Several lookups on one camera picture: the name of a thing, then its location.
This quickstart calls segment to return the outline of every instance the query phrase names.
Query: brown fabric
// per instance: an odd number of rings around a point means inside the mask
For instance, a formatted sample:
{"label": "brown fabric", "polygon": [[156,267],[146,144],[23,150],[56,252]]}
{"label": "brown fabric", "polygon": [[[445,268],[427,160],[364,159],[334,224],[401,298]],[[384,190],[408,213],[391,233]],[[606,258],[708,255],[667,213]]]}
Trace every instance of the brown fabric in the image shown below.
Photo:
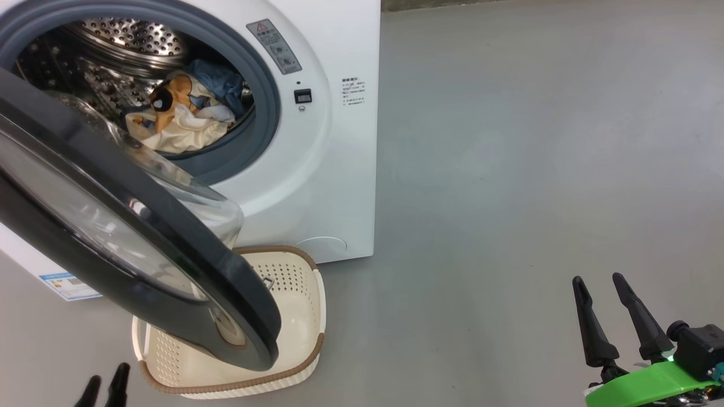
{"label": "brown fabric", "polygon": [[[292,246],[255,246],[255,247],[249,247],[249,248],[235,248],[233,249],[234,253],[244,255],[244,254],[251,254],[251,253],[268,253],[268,252],[286,252],[286,253],[292,253],[296,254],[297,256],[304,259],[309,266],[312,268],[312,270],[317,269],[317,265],[314,262],[314,260],[304,251],[292,247]],[[304,369],[308,368],[309,365],[314,361],[314,359],[319,355],[319,351],[321,351],[321,344],[324,342],[324,333],[320,333],[319,336],[317,336],[316,344],[314,345],[314,349],[312,349],[312,352],[309,354],[307,359],[304,360],[301,364],[298,366],[295,366],[291,369],[285,370],[283,372],[279,372],[276,374],[270,374],[269,376],[263,376],[258,377],[256,379],[250,379],[250,380],[244,380],[242,382],[233,382],[233,383],[226,383],[223,385],[213,385],[213,386],[193,386],[193,387],[170,387],[163,385],[158,380],[156,380],[155,377],[151,374],[151,372],[148,370],[148,365],[145,361],[139,361],[138,365],[140,367],[140,372],[143,375],[143,377],[146,378],[146,381],[156,390],[162,393],[166,394],[199,394],[199,393],[217,393],[217,392],[224,392],[228,390],[237,390],[237,389],[243,389],[244,387],[252,387],[256,385],[262,385],[264,383],[273,382],[275,380],[279,379],[285,379],[287,377],[294,376],[295,374],[299,374]]]}
{"label": "brown fabric", "polygon": [[302,362],[299,366],[293,367],[289,370],[285,370],[283,372],[279,372],[276,374],[270,374],[269,376],[263,376],[258,377],[256,379],[250,379],[250,380],[244,380],[243,382],[234,382],[234,383],[227,383],[224,385],[213,385],[213,386],[194,386],[194,387],[170,387],[163,385],[160,383],[156,378],[153,377],[151,372],[148,370],[148,365],[145,361],[139,361],[138,366],[140,367],[140,372],[143,375],[143,377],[146,378],[146,381],[156,390],[162,393],[166,394],[199,394],[199,393],[217,393],[217,392],[225,392],[228,390],[237,390],[237,389],[243,389],[244,387],[252,387],[256,385],[262,385],[264,383],[273,382],[275,380],[279,379],[285,379],[287,377],[294,376],[295,374],[299,374],[304,369],[308,368],[309,365],[312,364],[314,359],[319,355],[319,351],[321,350],[321,344],[324,342],[324,334],[320,333],[317,337],[317,342],[314,346],[314,349],[312,350],[312,353],[309,354],[309,357],[305,359],[304,362]]}

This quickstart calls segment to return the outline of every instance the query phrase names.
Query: white washing machine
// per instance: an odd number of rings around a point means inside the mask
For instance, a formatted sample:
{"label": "white washing machine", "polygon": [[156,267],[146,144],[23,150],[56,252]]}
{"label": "white washing machine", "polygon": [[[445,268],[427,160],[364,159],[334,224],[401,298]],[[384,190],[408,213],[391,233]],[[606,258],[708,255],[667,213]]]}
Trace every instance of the white washing machine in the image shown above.
{"label": "white washing machine", "polygon": [[[79,51],[60,32],[98,47]],[[98,53],[110,42],[117,54]],[[155,54],[123,54],[144,46]],[[109,112],[133,94],[108,85],[103,60],[154,70],[198,50],[243,76],[253,110],[210,146],[167,158],[241,206],[236,246],[297,246],[320,263],[370,256],[378,1],[0,0],[0,68],[44,90],[96,92]]]}

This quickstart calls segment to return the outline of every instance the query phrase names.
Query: washing machine door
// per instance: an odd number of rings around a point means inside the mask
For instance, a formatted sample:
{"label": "washing machine door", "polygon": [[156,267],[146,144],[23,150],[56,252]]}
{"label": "washing machine door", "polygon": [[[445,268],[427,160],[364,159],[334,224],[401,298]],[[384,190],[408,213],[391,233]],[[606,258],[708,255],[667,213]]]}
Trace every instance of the washing machine door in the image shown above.
{"label": "washing machine door", "polygon": [[0,89],[0,222],[160,330],[270,369],[281,319],[249,263],[74,110],[6,70]]}

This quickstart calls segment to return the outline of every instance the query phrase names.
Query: beige laundry basket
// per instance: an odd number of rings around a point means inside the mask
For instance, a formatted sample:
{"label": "beige laundry basket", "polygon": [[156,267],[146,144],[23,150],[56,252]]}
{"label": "beige laundry basket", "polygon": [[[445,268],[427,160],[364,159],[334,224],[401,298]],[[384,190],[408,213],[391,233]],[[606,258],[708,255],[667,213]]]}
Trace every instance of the beige laundry basket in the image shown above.
{"label": "beige laundry basket", "polygon": [[314,372],[327,322],[324,285],[316,264],[289,246],[235,249],[235,253],[244,256],[265,282],[273,280],[270,291],[282,316],[277,362],[266,372],[242,369],[133,317],[133,349],[140,371],[157,390],[198,399],[240,397],[296,385]]}

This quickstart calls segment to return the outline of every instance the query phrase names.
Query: gray floor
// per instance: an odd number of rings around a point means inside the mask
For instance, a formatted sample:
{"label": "gray floor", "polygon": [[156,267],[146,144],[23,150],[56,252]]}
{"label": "gray floor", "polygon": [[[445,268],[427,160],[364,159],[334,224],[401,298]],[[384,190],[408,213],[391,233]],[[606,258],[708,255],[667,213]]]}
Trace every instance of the gray floor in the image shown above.
{"label": "gray floor", "polygon": [[[613,272],[664,326],[724,326],[722,21],[720,0],[385,15],[377,249],[323,269],[316,373],[198,402],[134,372],[129,406],[582,406],[576,274],[624,366]],[[70,406],[133,360],[128,314],[2,264],[0,406]]]}

